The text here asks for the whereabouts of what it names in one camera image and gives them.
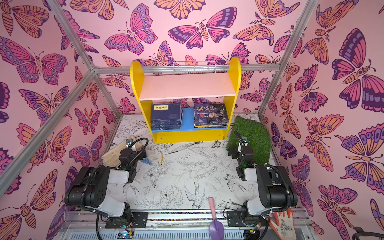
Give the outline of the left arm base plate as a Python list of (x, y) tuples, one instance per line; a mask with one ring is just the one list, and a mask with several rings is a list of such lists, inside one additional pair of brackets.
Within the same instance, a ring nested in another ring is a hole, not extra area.
[(131, 212), (119, 218), (108, 218), (105, 228), (125, 229), (133, 227), (135, 229), (144, 229), (147, 226), (148, 216), (148, 212)]

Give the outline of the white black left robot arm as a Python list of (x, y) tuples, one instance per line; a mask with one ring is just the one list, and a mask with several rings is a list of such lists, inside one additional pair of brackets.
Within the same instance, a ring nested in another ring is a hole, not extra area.
[(108, 218), (106, 226), (131, 227), (136, 221), (128, 203), (117, 200), (108, 191), (111, 184), (131, 184), (137, 175), (137, 164), (147, 157), (148, 138), (126, 142), (120, 150), (118, 167), (83, 167), (66, 191), (64, 201), (68, 207)]

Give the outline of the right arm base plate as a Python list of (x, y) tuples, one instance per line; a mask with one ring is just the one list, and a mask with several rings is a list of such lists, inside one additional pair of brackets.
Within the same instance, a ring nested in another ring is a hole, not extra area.
[(259, 229), (262, 226), (261, 216), (252, 216), (239, 210), (226, 210), (223, 213), (229, 227), (245, 227)]

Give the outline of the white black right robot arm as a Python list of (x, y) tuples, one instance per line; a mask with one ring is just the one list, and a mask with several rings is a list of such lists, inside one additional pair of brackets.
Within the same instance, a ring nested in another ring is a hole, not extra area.
[(270, 213), (281, 213), (295, 207), (298, 195), (284, 167), (270, 164), (257, 165), (253, 161), (253, 149), (248, 138), (237, 131), (234, 134), (239, 142), (236, 148), (230, 147), (229, 156), (237, 160), (238, 177), (245, 182), (257, 184), (258, 196), (245, 201), (240, 217), (245, 225), (256, 226), (251, 222)]

